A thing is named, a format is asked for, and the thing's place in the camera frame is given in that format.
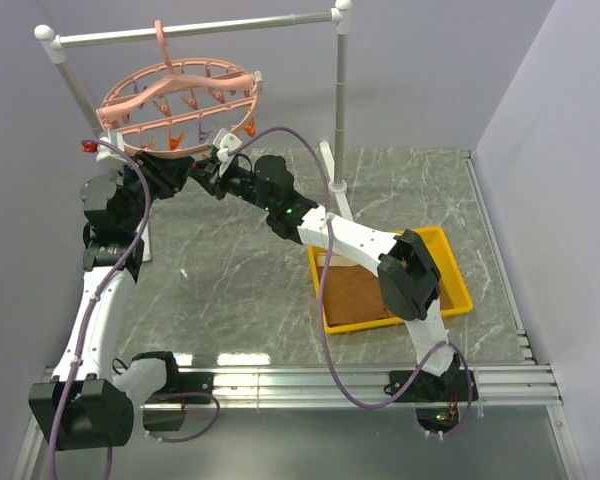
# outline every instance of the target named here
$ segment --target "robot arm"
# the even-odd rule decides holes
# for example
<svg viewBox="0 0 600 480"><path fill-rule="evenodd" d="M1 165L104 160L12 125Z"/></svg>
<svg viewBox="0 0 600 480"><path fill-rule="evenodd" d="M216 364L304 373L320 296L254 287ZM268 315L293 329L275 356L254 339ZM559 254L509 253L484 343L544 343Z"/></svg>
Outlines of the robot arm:
<svg viewBox="0 0 600 480"><path fill-rule="evenodd" d="M209 194L222 199L227 193L268 213L267 225L283 239L326 247L326 220L332 215L334 253L367 268L380 281L383 300L403 318L416 347L418 361L438 342L447 340L440 314L440 273L422 239L412 231L396 236L327 214L324 207L293 188L293 175L284 158L265 155L249 170L237 157L223 158L214 149L210 159L165 160L146 152L136 159L150 186L151 201L170 198L191 177ZM116 179L95 177L82 189L84 213L84 291L74 329L52 380L32 386L29 404L45 437L67 381L72 349L84 309L95 287L127 249L142 218L144 193L130 169ZM57 440L59 450L121 446L127 443L134 415L154 393L178 393L182 387L171 352L136 356L129 370L112 378L111 365L126 301L138 279L143 245L140 243L124 267L108 284L91 317L85 348L71 396L64 410ZM448 347L440 348L426 363L414 386L425 401L448 396L458 380L459 360Z"/></svg>
<svg viewBox="0 0 600 480"><path fill-rule="evenodd" d="M237 157L221 161L216 149L190 176L218 199L229 193L266 211L267 225L279 237L327 248L325 208L293 188L294 177L284 158L262 156L252 169L241 167ZM335 237L333 252L378 277L384 303L405 321L420 362L434 345L447 341L440 313L440 271L424 242L411 230L395 235L329 215ZM452 349L440 348L423 370L439 377L452 360Z"/></svg>

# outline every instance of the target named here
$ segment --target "metal rod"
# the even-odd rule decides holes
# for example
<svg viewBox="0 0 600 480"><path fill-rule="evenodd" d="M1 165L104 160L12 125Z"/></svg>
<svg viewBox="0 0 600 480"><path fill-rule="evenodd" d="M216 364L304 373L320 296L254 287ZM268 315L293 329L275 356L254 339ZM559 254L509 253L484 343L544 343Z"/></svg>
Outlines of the metal rod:
<svg viewBox="0 0 600 480"><path fill-rule="evenodd" d="M405 366L339 366L351 393L368 402L386 399L391 370ZM560 392L550 366L473 367L484 405L560 405ZM181 373L213 375L213 394L223 408L357 408L342 396L326 367L179 367ZM145 410L179 409L179 404L148 404Z"/></svg>
<svg viewBox="0 0 600 480"><path fill-rule="evenodd" d="M56 67L58 67L60 75L62 75L64 82L67 84L67 87L69 87L69 90L71 90L73 98L75 98L76 102L78 102L78 106L80 107L80 110L82 110L87 122L89 122L91 131L96 137L99 137L104 130L100 125L100 120L98 119L95 110L89 103L89 99L87 98L85 91L80 86L80 82L78 82L78 79L69 68L66 60L62 63L57 63Z"/></svg>
<svg viewBox="0 0 600 480"><path fill-rule="evenodd" d="M252 18L248 20L229 20L225 22L197 23L191 25L176 25L164 27L166 37L185 37L202 35L204 33L237 32L240 30L256 30L261 28L288 27L306 23L323 23L332 21L332 13L302 13L281 15L277 17ZM155 28L141 28L121 32L88 33L58 37L57 41L65 48L85 45L100 45L105 43L130 42L133 40L150 40L156 38Z"/></svg>
<svg viewBox="0 0 600 480"><path fill-rule="evenodd" d="M344 115L347 76L347 34L338 34L338 71L336 73L336 138L333 166L333 183L342 184L344 168Z"/></svg>

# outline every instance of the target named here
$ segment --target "cable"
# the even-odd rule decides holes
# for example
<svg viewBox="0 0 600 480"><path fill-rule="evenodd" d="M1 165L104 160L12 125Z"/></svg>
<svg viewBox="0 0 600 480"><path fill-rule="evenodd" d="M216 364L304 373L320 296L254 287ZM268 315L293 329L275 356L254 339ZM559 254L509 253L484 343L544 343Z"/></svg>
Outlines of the cable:
<svg viewBox="0 0 600 480"><path fill-rule="evenodd" d="M404 392L407 391L407 389L414 382L414 380L416 379L418 374L422 371L422 368L424 367L425 363L427 363L429 358L431 358L431 356L439 348L442 348L445 345L449 345L451 348L453 348L456 351L456 353L458 354L458 357L460 357L460 361L462 362L462 365L464 366L465 375L467 377L468 392L469 392L468 399L467 399L467 408L466 408L464 414L458 421L458 424L455 427L453 427L451 430L449 430L447 433L445 433L444 436L453 434L454 432L456 432L458 430L458 428L460 428L462 426L462 424L464 424L466 417L468 416L469 411L471 410L471 403L472 403L471 392L473 391L473 388L472 388L473 385L471 382L471 373L469 370L469 365L467 364L467 360L464 358L464 355L462 354L460 349L451 342L440 341L437 344L435 344L433 346L433 348L431 350L429 350L427 352L427 354L423 357L422 361L418 364L418 366L416 367L414 372L411 374L411 376L409 377L407 382L392 397L390 397L389 399L387 399L383 402L375 403L375 404L368 404L368 403L361 402L360 400L355 398L353 395L351 395L351 393L347 390L347 388L344 386L344 384L340 380L340 377L338 376L338 372L336 372L335 365L333 363L333 359L331 358L331 352L329 351L329 343L327 341L327 332L325 331L324 325L322 322L322 310L323 310L323 305L324 305L324 290L325 290L325 285L326 285L326 281L327 281L327 274L329 271L329 262L331 261L331 256L333 255L333 242L334 242L334 238L335 238L334 233L333 233L333 225L331 224L331 218L329 217L329 198L330 198L329 182L328 182L327 176L324 172L324 168L322 167L322 163L320 162L320 159L318 158L318 156L316 155L314 150L311 148L311 145L309 145L309 142L307 142L307 140L305 140L298 132L296 132L295 130L292 130L290 128L287 128L287 127L269 128L269 129L265 130L264 132L260 133L259 135L253 137L248 142L240 145L240 147L238 147L236 150L229 152L229 155L235 155L237 153L240 153L245 148L248 148L254 142L258 141L260 138L262 138L265 135L268 135L272 132L276 132L276 131L287 132L287 133L293 135L306 147L306 149L311 154L311 157L313 158L313 161L315 162L316 167L318 168L318 172L320 173L320 178L322 179L322 185L324 187L324 208L325 208L325 212L327 214L326 215L326 218L327 218L326 223L327 223L327 232L329 235L329 245L327 248L327 256L325 258L324 267L322 269L322 276L320 277L320 290L318 293L318 306L319 306L318 323L319 323L320 340L322 343L322 350L324 353L324 358L325 358L325 361L327 362L327 367L329 368L329 372L331 373L331 377L333 378L333 381L335 382L335 384L338 387L338 389L340 390L340 392L342 392L342 394L347 398L347 400L349 400L354 405L356 405L360 408L368 409L368 410L376 410L379 408L383 408L383 407L386 407L387 405L395 402L398 398L400 398L402 396L402 394Z"/></svg>
<svg viewBox="0 0 600 480"><path fill-rule="evenodd" d="M64 409L67 405L67 400L69 398L69 393L71 391L71 385L76 379L78 375L78 369L80 368L82 350L84 348L84 343L87 336L87 328L89 326L89 321L91 320L91 315L93 315L93 310L102 295L102 292L107 287L107 284L111 281L115 273L122 267L129 256L133 253L133 250L136 248L138 243L140 242L140 238L142 237L142 233L147 226L147 222L149 221L149 211L151 209L151 192L149 190L149 184L147 183L147 179L144 177L144 174L140 170L140 167L127 155L125 152L120 150L115 145L111 145L109 142L105 142L100 139L93 140L83 140L84 142L95 142L99 145L109 148L113 150L115 153L120 155L124 160L129 164L129 166L133 169L133 171L138 175L140 179L140 183L142 184L142 191L144 192L144 213L142 215L142 220L140 221L140 225L138 226L138 230L136 235L133 237L131 244L122 254L120 259L115 263L109 273L102 279L102 282L96 288L96 291L91 296L89 303L87 304L87 308L85 309L84 316L82 317L82 322L80 324L80 330L78 332L78 341L76 342L75 347L75 356L74 360L71 362L71 368L69 369L69 376L65 381L64 388L62 389L62 394L60 395L60 400L58 402L58 407L56 408L56 414L53 417L53 424L51 426L51 435L49 436L49 463L51 464L51 479L58 479L58 471L56 467L56 449L58 442L58 433L60 431L60 422L62 420L62 415L64 413ZM109 447L107 451L107 468L105 471L105 479L109 478L109 474L111 473L111 462L113 458L112 448Z"/></svg>
<svg viewBox="0 0 600 480"><path fill-rule="evenodd" d="M116 362L118 362L120 364L120 366L122 368L124 368L125 370L129 370L129 367L127 367L127 364L124 363L121 359L119 359L118 357L114 358L111 362L111 369L114 371L114 373L117 373L118 375L122 375L122 372L120 372L120 370L118 370L116 368Z"/></svg>
<svg viewBox="0 0 600 480"><path fill-rule="evenodd" d="M189 440L195 440L196 438L201 437L202 435L204 435L205 433L207 433L209 430L211 430L211 427L213 427L213 425L216 423L216 420L218 420L218 417L220 416L220 402L212 394L210 394L210 393L204 393L204 392L168 393L168 394L165 394L165 395L156 395L156 396L154 396L152 398L156 399L156 400L159 400L159 399L168 399L168 398L189 398L189 397L208 398L209 400L212 400L213 403L216 404L216 410L215 410L215 413L213 415L213 418L207 424L206 427L204 427L198 433L194 433L193 435L190 435L188 437L182 437L182 438L167 438L167 437L162 437L162 436L158 435L157 433L153 433L153 432L149 432L148 433L149 436L152 437L152 438L155 438L159 442L164 442L164 443L184 443L184 442L188 442Z"/></svg>

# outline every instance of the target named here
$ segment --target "yellow tray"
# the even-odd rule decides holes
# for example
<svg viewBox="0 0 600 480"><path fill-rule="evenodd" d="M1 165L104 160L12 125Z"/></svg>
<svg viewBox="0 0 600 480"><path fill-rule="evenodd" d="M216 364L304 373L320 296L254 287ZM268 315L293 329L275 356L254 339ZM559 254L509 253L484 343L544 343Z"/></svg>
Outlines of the yellow tray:
<svg viewBox="0 0 600 480"><path fill-rule="evenodd" d="M469 290L467 290L467 285L464 283L462 273L460 273L458 263L453 256L451 245L449 245L444 230L440 227L422 227L415 228L414 231L422 237L422 240L429 249L429 253L431 253L433 260L440 269L442 285L451 300L452 308L442 310L442 318L470 312L473 309L473 301L469 295ZM316 291L316 296L320 290L317 258L318 255L325 252L326 250L323 248L309 247L309 265L311 267L311 276L313 277L313 286ZM324 322L326 332L330 334L355 332L358 330L400 325L403 323L401 318L392 317L330 327L327 324L327 318L324 311L322 312L322 321Z"/></svg>

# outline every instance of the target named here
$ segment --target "marble table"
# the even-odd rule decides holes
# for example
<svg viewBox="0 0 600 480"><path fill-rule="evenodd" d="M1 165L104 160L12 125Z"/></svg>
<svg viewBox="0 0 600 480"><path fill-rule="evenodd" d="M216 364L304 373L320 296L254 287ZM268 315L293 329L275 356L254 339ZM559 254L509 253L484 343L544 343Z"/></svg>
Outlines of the marble table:
<svg viewBox="0 0 600 480"><path fill-rule="evenodd" d="M265 153L284 156L297 190L323 202L308 152L250 155ZM345 178L357 222L388 231L428 225L445 230L475 303L471 313L446 320L450 339L469 362L524 360L462 152L350 149ZM119 355L129 360L143 351L171 350L192 354L198 366L217 365L220 355L220 364L324 363L307 249L280 240L265 218L233 197L210 197L193 181L175 198L156 203L153 260L142 267L125 311ZM330 336L329 344L341 364L415 362L404 325Z"/></svg>

